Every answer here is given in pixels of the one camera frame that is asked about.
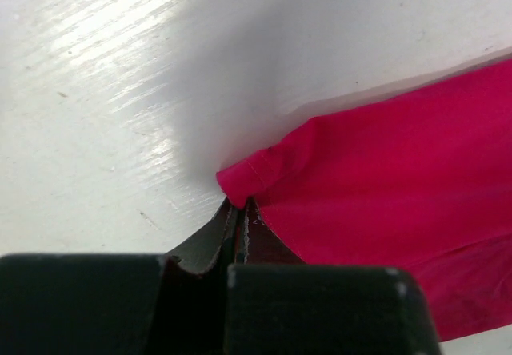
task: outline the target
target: white surface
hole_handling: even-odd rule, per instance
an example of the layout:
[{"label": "white surface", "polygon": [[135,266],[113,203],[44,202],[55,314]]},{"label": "white surface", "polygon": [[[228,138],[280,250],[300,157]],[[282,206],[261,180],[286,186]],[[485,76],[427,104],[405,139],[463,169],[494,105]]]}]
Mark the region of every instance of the white surface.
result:
[{"label": "white surface", "polygon": [[0,253],[168,250],[219,167],[512,46],[512,0],[0,3]]}]

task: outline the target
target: red cloth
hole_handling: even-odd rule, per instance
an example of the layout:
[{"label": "red cloth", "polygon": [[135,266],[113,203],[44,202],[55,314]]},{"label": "red cloth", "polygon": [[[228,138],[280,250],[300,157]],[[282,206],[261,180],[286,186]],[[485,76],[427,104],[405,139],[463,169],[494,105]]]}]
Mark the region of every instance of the red cloth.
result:
[{"label": "red cloth", "polygon": [[512,323],[512,61],[312,118],[218,182],[310,264],[410,271],[443,340]]}]

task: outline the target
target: folded cloth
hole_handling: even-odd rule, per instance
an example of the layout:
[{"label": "folded cloth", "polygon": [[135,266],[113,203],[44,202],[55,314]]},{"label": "folded cloth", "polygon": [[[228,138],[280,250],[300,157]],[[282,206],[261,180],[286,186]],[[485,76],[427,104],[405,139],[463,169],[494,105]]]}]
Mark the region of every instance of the folded cloth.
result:
[{"label": "folded cloth", "polygon": [[512,60],[312,118],[217,178],[307,263],[410,271],[444,341],[512,324]]}]

